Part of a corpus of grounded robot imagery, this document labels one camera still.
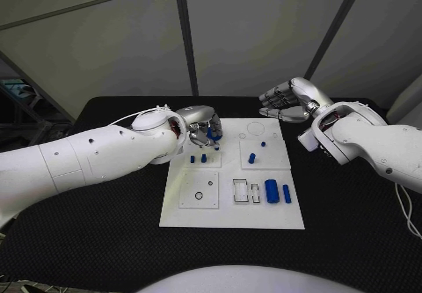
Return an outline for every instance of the black fabric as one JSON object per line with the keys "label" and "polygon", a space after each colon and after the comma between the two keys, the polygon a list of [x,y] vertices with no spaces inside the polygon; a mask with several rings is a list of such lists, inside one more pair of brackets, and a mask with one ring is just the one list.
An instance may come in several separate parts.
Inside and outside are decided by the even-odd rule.
{"label": "black fabric", "polygon": [[[256,98],[101,97],[88,102],[73,133],[164,103],[173,110],[206,104],[222,118],[259,117]],[[0,246],[0,273],[56,286],[131,292],[189,269],[253,264],[366,292],[422,292],[422,241],[408,231],[393,183],[363,159],[340,166],[323,152],[308,153],[297,141],[308,126],[281,124],[305,230],[160,228],[169,164],[148,165],[23,211]],[[422,226],[421,195],[410,196]]]}

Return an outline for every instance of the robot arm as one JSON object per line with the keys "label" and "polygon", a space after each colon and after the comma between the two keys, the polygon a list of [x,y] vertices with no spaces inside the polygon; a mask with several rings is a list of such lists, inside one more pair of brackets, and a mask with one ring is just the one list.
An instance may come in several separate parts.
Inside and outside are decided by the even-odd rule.
{"label": "robot arm", "polygon": [[[422,131],[406,125],[387,125],[379,114],[359,102],[333,103],[304,78],[294,78],[264,95],[259,112],[282,121],[298,123],[313,116],[313,126],[298,136],[308,151],[318,147],[343,165],[363,157],[377,174],[422,193]],[[300,103],[300,107],[275,109]]]}
{"label": "robot arm", "polygon": [[[108,125],[42,145],[0,154],[0,227],[33,203],[69,189],[117,179],[181,153],[186,122],[219,134],[212,107],[193,106],[189,117],[167,106],[138,113],[128,128]],[[212,145],[207,138],[203,145]]]}

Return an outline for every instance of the robotic hand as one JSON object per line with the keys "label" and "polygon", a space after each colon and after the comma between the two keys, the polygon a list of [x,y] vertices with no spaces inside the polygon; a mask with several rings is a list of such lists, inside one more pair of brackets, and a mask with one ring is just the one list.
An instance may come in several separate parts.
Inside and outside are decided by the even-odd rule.
{"label": "robotic hand", "polygon": [[[313,116],[313,126],[298,136],[308,151],[320,147],[341,165],[363,157],[382,177],[422,193],[422,129],[387,125],[359,102],[334,103],[304,78],[278,85],[259,100],[268,117],[300,123]],[[279,109],[295,103],[301,106]]]}
{"label": "robotic hand", "polygon": [[[114,125],[135,115],[130,128]],[[183,152],[187,135],[196,145],[215,145],[209,127],[217,140],[222,126],[212,107],[171,112],[157,106],[107,127],[0,153],[0,227],[42,199],[169,162]]]}

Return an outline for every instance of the blue cylinder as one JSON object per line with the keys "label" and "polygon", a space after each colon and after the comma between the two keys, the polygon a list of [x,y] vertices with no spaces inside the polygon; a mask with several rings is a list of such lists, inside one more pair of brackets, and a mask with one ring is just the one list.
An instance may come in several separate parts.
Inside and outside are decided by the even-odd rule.
{"label": "blue cylinder", "polygon": [[279,202],[279,190],[277,189],[277,181],[269,179],[265,181],[266,201],[268,203]]}
{"label": "blue cylinder", "polygon": [[285,199],[285,203],[292,203],[292,199],[289,197],[289,191],[288,191],[288,185],[284,184],[284,199]]}
{"label": "blue cylinder", "polygon": [[255,154],[252,153],[251,156],[249,156],[249,160],[248,160],[248,162],[249,162],[251,164],[255,162],[255,157],[256,157],[256,156],[255,156]]}

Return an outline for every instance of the circular hole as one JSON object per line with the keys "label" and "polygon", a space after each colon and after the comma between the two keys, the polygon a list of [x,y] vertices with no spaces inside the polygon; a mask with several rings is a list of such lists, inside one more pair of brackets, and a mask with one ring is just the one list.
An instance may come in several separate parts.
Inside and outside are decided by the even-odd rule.
{"label": "circular hole", "polygon": [[205,195],[202,194],[202,192],[197,192],[197,193],[196,193],[196,199],[197,199],[197,200],[200,200],[203,196],[205,196]]}

